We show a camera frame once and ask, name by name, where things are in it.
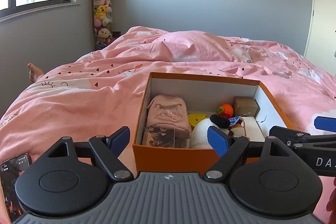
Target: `metal screw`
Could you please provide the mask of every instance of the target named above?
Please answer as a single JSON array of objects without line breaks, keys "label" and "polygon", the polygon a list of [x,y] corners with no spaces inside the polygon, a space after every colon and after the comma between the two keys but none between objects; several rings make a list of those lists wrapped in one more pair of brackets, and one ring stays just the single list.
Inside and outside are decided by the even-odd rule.
[{"label": "metal screw", "polygon": [[131,173],[127,170],[119,170],[119,171],[116,171],[113,175],[117,179],[126,179],[131,175]]},{"label": "metal screw", "polygon": [[207,178],[209,179],[219,179],[223,176],[222,172],[219,172],[217,170],[211,170],[206,173]]}]

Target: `phone screen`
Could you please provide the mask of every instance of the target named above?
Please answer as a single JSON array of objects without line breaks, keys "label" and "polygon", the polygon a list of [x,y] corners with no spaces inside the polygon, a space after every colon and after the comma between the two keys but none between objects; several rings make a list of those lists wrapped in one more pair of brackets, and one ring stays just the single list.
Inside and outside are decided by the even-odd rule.
[{"label": "phone screen", "polygon": [[0,168],[0,178],[5,204],[12,223],[23,214],[15,193],[15,182],[19,175],[29,167],[30,163],[31,160],[29,155],[22,154],[5,161]]}]

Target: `mini backpack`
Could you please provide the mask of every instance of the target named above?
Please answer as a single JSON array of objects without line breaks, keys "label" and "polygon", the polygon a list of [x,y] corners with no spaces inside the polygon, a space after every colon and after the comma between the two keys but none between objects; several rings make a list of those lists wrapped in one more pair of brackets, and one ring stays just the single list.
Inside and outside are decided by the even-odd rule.
[{"label": "mini backpack", "polygon": [[191,127],[185,102],[173,95],[157,95],[151,101],[147,116],[147,127],[175,130],[175,138],[188,139]]}]

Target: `white door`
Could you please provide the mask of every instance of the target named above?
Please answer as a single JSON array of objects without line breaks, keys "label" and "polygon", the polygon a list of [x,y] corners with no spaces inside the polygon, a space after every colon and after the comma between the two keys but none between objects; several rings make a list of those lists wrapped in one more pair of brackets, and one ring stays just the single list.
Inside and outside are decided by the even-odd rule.
[{"label": "white door", "polygon": [[336,0],[315,0],[314,16],[305,57],[336,75]]}]

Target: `orange crochet toy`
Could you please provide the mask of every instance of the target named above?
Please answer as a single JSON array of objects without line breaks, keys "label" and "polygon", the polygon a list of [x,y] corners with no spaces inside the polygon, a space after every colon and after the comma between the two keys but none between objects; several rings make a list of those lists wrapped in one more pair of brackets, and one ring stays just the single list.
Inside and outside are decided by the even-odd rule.
[{"label": "orange crochet toy", "polygon": [[233,107],[229,104],[221,105],[217,110],[217,114],[230,119],[233,117]]}]

